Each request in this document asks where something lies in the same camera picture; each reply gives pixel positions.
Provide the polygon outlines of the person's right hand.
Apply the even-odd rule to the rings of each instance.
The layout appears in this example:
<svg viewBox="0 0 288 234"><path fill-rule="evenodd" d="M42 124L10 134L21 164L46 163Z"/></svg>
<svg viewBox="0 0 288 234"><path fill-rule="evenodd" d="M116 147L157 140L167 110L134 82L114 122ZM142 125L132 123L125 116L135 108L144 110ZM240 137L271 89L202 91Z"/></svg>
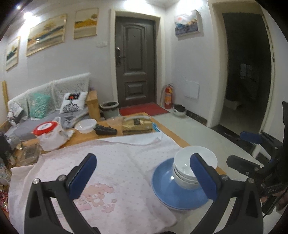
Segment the person's right hand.
<svg viewBox="0 0 288 234"><path fill-rule="evenodd" d="M261 198L263 213L270 214L274 208L277 212L282 213L287 206L287 192L276 193L270 198L274 198L271 204L268 202L268 197Z"/></svg>

